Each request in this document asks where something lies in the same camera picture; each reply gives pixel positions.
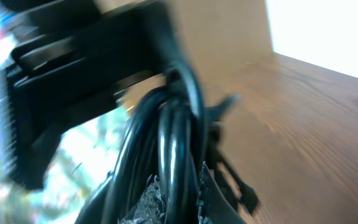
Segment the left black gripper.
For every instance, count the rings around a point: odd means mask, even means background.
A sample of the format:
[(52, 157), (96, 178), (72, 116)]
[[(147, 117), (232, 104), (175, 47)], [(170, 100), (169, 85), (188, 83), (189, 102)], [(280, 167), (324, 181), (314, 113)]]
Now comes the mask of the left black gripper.
[(4, 1), (18, 44), (2, 70), (6, 172), (27, 190), (44, 175), (64, 132), (116, 108), (114, 94), (179, 59), (168, 6), (132, 2)]

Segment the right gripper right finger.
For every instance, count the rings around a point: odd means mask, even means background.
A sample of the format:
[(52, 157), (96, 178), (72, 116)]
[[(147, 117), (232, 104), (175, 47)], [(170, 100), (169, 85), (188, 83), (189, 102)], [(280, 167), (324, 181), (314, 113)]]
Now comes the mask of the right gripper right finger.
[(246, 224), (224, 198), (205, 162), (200, 174), (197, 204), (199, 224)]

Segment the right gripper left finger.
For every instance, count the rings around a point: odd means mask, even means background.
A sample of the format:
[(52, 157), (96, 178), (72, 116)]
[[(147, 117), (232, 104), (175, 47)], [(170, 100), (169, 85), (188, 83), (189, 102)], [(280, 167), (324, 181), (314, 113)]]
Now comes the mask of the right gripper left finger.
[(158, 175), (150, 176), (140, 199), (119, 224), (165, 223), (167, 223), (167, 205), (161, 191), (160, 178)]

